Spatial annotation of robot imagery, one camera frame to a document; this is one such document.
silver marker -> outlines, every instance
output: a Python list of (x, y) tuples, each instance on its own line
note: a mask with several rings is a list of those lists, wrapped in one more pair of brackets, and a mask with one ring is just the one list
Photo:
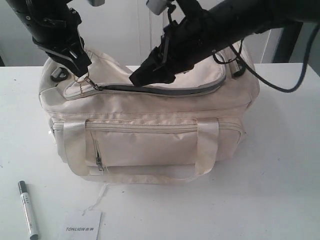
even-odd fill
[(18, 186), (19, 186), (23, 211), (26, 219), (26, 224), (28, 226), (30, 240), (38, 240), (39, 235), (38, 235), (38, 230), (37, 230), (36, 221), (35, 221), (34, 213), (31, 206), (29, 194), (27, 191), (27, 185), (25, 181), (20, 181), (18, 182)]

bag handle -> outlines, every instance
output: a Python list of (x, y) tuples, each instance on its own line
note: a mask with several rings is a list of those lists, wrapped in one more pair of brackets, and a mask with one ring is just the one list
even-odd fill
[(86, 120), (66, 120), (63, 125), (64, 149), (71, 171), (91, 181), (124, 184), (179, 184), (190, 182), (212, 170), (218, 151), (218, 119), (197, 120), (197, 159), (194, 175), (188, 178), (173, 178), (166, 175), (90, 173), (86, 165)]

white table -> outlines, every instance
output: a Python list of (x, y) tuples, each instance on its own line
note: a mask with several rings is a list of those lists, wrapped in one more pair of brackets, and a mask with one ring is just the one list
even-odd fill
[[(292, 86), (301, 64), (258, 64)], [(48, 135), (40, 67), (0, 68), (0, 239), (28, 239), (18, 191), (25, 180), (42, 240), (97, 199), (101, 183), (72, 174)], [(234, 159), (183, 186), (112, 185), (96, 208), (100, 240), (320, 239), (320, 78), (309, 68), (286, 94), (261, 84)]]

